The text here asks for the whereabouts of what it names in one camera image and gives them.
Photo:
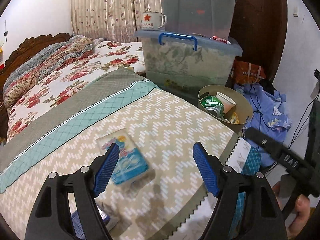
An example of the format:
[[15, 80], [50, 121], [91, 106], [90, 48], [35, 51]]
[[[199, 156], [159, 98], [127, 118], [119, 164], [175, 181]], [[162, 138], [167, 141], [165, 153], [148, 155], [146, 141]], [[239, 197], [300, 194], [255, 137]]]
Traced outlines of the person right hand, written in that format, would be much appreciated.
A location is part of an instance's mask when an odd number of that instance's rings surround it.
[[310, 199], [301, 194], [295, 202], [296, 217], [287, 228], [288, 239], [294, 239], [307, 224], [310, 217]]

